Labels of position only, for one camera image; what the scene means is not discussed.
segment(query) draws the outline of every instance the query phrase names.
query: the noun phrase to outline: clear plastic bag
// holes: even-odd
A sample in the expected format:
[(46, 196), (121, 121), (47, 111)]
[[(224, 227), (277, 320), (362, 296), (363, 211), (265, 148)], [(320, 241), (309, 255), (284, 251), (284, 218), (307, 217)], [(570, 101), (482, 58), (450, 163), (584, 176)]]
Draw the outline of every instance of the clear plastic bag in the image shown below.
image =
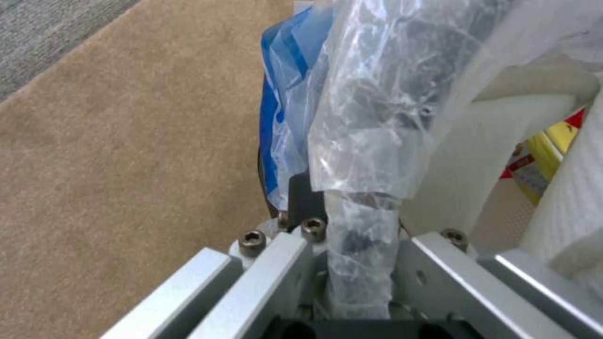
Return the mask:
[(260, 161), (268, 201), (287, 210), (289, 178), (308, 168), (308, 130), (327, 73), (319, 52), (332, 23), (319, 3), (264, 32), (266, 77), (260, 108)]
[[(326, 191), (334, 314), (388, 317), (397, 212), (363, 201), (411, 198), (452, 121), (501, 69), (536, 59), (602, 11), (596, 0), (336, 3), (308, 136), (312, 187)], [(366, 246), (349, 244), (368, 229), (370, 241), (357, 239)]]

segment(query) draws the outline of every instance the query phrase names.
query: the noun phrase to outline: black plastic part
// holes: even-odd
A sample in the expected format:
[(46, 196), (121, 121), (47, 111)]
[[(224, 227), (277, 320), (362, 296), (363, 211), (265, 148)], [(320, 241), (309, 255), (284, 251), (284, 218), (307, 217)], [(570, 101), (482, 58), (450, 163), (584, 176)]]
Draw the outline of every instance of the black plastic part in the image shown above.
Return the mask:
[(302, 221), (310, 218), (321, 218), (329, 223), (327, 212), (324, 210), (324, 194), (312, 192), (310, 173), (297, 174), (289, 179), (289, 221), (287, 230), (290, 232)]
[(263, 339), (478, 339), (465, 321), (274, 319)]

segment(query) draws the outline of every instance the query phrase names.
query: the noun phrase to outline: metal bracket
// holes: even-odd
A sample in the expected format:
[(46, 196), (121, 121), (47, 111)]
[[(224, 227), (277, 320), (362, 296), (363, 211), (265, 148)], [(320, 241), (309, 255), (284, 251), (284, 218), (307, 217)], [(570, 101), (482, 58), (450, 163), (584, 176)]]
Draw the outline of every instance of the metal bracket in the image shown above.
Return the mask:
[(479, 263), (578, 338), (603, 338), (603, 305), (520, 250)]
[(437, 233), (400, 243), (394, 301), (467, 320), (486, 338), (568, 338), (563, 328)]
[(312, 249), (280, 233), (189, 338), (259, 338), (276, 316), (293, 317), (310, 298)]
[(242, 272), (240, 260), (202, 249), (102, 338), (183, 338)]

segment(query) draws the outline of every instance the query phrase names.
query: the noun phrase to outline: screw head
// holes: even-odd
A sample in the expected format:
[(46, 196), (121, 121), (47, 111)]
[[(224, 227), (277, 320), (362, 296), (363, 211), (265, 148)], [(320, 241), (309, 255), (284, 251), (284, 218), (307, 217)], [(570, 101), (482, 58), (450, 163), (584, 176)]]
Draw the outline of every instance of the screw head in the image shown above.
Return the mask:
[(277, 223), (279, 225), (279, 230), (287, 230), (289, 226), (289, 212), (287, 211), (279, 211), (279, 215), (277, 217)]
[(244, 256), (257, 257), (266, 248), (266, 235), (260, 230), (251, 230), (239, 238), (239, 251)]
[(440, 232), (441, 236), (448, 239), (456, 248), (460, 249), (463, 252), (467, 251), (467, 246), (469, 246), (469, 241), (465, 233), (457, 230), (457, 229), (444, 229)]
[(327, 235), (327, 224), (321, 218), (306, 219), (301, 224), (301, 231), (308, 242), (322, 242)]

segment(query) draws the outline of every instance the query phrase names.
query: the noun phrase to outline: floor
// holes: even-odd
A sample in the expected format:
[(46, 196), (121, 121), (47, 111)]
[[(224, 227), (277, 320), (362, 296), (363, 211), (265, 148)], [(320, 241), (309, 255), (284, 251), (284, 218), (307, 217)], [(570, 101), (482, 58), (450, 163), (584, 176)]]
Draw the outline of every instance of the floor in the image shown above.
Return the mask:
[(0, 101), (137, 0), (0, 0)]
[(282, 0), (141, 0), (0, 104), (0, 332), (92, 338), (268, 213), (263, 29)]

